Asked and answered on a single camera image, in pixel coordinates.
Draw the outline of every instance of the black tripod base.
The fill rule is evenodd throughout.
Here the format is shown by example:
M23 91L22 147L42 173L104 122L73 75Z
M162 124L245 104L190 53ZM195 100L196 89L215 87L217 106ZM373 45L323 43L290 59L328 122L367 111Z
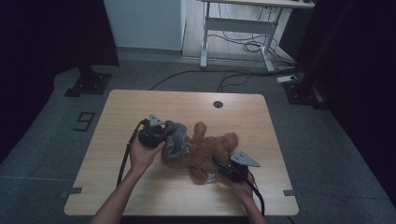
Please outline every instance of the black tripod base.
M299 83L285 82L282 84L291 105L312 105L317 110L328 110L316 86L313 86L308 94L302 94Z
M81 94L102 95L111 79L111 74L96 74L97 78L93 83L84 84L79 78L73 89L68 89L64 97L79 97Z
M317 99L312 91L308 94L301 94L298 83L284 82L283 88L285 89L286 96L288 97L289 104L291 105L315 105Z

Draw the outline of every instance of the circular hole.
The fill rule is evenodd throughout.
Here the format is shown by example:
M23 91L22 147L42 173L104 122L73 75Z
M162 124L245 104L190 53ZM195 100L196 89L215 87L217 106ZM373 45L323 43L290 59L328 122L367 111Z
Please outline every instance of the circular hole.
M222 108L223 107L223 103L220 101L215 101L215 103L213 103L213 106L215 108Z

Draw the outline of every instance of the desk leg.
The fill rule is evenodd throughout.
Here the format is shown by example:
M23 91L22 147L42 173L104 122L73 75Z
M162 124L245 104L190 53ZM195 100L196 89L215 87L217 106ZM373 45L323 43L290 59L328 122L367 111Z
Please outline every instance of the desk leg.
M276 18L275 18L275 20L273 21L273 24L272 24L272 26L271 26L270 34L269 34L267 40L265 41L264 48L262 48L262 57L264 58L265 65L267 65L267 70L268 70L269 72L274 72L274 71L275 71L275 69L274 69L274 67L273 67L273 65L272 65L272 62L271 62L271 58L272 58L272 57L271 57L271 55L270 55L270 53L269 53L269 49L270 49L270 47L271 47L271 42L272 42L272 40L273 40L273 38L274 38L274 34L275 34L275 31L276 31L276 27L277 27L277 25L278 25L279 18L280 18L280 15L281 15L281 14L282 14L282 7L279 7L279 8L277 9Z
M207 3L205 25L204 25L204 42L202 43L202 48L201 48L201 68L206 68L206 61L207 61L207 23L209 21L209 11L210 11L210 3Z

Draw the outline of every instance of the white wall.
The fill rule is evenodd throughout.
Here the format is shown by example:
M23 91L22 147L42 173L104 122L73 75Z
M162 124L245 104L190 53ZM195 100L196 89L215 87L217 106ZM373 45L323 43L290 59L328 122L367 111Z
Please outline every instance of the white wall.
M117 47L181 50L186 0L105 0Z

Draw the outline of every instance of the brown teddy bear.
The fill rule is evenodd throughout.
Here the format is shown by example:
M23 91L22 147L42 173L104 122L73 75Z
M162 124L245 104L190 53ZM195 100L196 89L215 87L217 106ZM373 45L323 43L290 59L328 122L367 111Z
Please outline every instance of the brown teddy bear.
M230 163L230 156L238 146L238 136L235 133L226 133L220 137L205 137L206 125L197 122L194 127L192 139L187 135L189 152L176 158L168 158L163 151L161 159L164 164L172 168L189 168L193 180L197 184L205 184L208 173L218 175L218 166L213 162L213 156L217 156L223 163Z

